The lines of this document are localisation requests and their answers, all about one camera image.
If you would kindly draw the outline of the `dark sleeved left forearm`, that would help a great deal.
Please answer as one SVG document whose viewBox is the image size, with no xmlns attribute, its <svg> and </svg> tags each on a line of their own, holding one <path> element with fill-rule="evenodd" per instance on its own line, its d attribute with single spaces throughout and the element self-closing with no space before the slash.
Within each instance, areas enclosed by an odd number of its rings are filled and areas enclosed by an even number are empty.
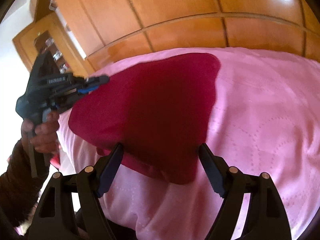
<svg viewBox="0 0 320 240">
<path fill-rule="evenodd" d="M 31 176 L 30 161 L 19 140 L 12 150 L 7 171 L 1 175 L 1 209 L 13 227 L 24 223 L 39 198 L 49 168 L 36 178 Z"/>
</svg>

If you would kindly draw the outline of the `person's left hand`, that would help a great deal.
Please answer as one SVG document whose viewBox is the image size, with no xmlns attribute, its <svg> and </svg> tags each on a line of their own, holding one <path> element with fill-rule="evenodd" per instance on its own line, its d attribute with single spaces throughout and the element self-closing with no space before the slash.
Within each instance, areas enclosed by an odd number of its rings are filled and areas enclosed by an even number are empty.
<svg viewBox="0 0 320 240">
<path fill-rule="evenodd" d="M 21 142 L 24 151 L 29 156 L 29 146 L 44 154 L 57 154 L 59 143 L 57 130 L 59 129 L 59 114 L 52 111 L 47 115 L 47 121 L 34 127 L 29 119 L 24 119 L 21 126 Z"/>
</svg>

